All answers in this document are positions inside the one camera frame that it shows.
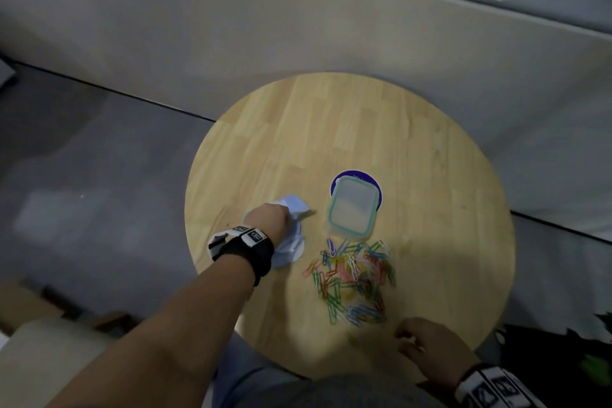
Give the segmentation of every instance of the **blue pants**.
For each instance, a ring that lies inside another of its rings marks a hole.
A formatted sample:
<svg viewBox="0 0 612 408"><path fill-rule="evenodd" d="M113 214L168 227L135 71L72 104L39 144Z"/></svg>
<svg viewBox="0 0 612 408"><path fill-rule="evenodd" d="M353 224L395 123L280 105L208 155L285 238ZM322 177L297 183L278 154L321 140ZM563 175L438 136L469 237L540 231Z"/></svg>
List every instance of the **blue pants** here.
<svg viewBox="0 0 612 408"><path fill-rule="evenodd" d="M304 379L257 353L234 332L219 361L212 408L232 408L247 395Z"/></svg>

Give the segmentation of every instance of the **clear plastic container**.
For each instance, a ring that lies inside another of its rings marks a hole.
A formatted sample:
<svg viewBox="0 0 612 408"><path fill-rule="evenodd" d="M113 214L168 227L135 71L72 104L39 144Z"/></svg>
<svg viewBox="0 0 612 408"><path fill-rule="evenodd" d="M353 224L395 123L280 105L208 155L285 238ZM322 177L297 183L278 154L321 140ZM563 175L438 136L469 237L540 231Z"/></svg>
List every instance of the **clear plastic container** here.
<svg viewBox="0 0 612 408"><path fill-rule="evenodd" d="M376 186L351 176L338 178L327 212L330 234L349 240L369 237L378 199Z"/></svg>

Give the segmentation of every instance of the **round wooden table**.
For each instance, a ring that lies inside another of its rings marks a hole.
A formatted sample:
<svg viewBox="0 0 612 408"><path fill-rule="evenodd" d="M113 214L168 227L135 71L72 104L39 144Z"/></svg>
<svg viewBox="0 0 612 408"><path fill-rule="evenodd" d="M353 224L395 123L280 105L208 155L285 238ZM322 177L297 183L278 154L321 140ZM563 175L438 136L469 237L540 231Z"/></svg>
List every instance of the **round wooden table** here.
<svg viewBox="0 0 612 408"><path fill-rule="evenodd" d="M367 172L383 202L371 239L394 253L396 288L383 286L386 325L331 325L302 272L326 249L330 184ZM256 350L309 377L389 373L419 381L396 351L404 317L442 322L475 348L506 305L515 270L514 228L495 170L448 116L387 82L344 73L304 74L238 101L198 150L187 185L187 240L198 272L211 234L288 194L317 214L302 222L305 251L255 289L236 330Z"/></svg>

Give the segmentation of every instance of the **dark blue circular label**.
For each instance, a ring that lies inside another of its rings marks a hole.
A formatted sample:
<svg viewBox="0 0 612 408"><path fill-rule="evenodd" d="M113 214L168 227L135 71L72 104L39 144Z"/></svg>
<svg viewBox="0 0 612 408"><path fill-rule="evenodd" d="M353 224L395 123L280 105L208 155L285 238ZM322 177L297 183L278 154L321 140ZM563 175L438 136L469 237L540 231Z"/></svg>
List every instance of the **dark blue circular label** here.
<svg viewBox="0 0 612 408"><path fill-rule="evenodd" d="M375 188L377 188L379 196L378 196L378 206L376 207L376 210L378 211L378 209L381 207L381 204L383 203L382 202L383 201L383 197L382 197L383 190L381 189L381 187L378 185L378 183L372 176L370 176L368 173L364 173L363 171L359 171L357 169L348 169L346 171L339 173L335 178L333 178L332 185L329 188L329 195L333 195L333 188L336 187L336 181L338 180L338 178L341 178L342 176L352 176L354 178L361 179L362 181L370 183Z"/></svg>

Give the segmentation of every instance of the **person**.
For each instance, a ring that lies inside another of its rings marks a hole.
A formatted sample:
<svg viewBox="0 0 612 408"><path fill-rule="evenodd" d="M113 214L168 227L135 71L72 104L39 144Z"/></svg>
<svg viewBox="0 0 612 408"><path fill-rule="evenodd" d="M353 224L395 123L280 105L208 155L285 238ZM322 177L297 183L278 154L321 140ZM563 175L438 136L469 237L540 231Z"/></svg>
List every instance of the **person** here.
<svg viewBox="0 0 612 408"><path fill-rule="evenodd" d="M217 408L442 406L405 381L355 374L310 381L251 349L234 325L254 284L269 271L289 215L286 207L266 203L244 224L250 240L239 235L225 243L209 268L86 366L49 408L195 408L203 404L217 368L212 401ZM245 247L253 239L259 248ZM398 350L430 381L454 391L463 406L543 407L513 375L483 365L441 324L404 319L395 337Z"/></svg>

